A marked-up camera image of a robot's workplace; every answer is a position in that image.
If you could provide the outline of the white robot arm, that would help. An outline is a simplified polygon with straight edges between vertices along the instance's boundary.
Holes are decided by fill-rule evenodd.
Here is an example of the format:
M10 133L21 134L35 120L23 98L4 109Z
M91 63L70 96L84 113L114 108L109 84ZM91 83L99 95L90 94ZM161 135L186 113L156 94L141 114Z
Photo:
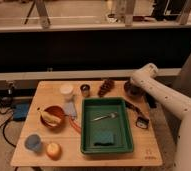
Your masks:
M148 63L131 74L131 81L181 120L173 171L191 171L191 98L156 81L157 74Z

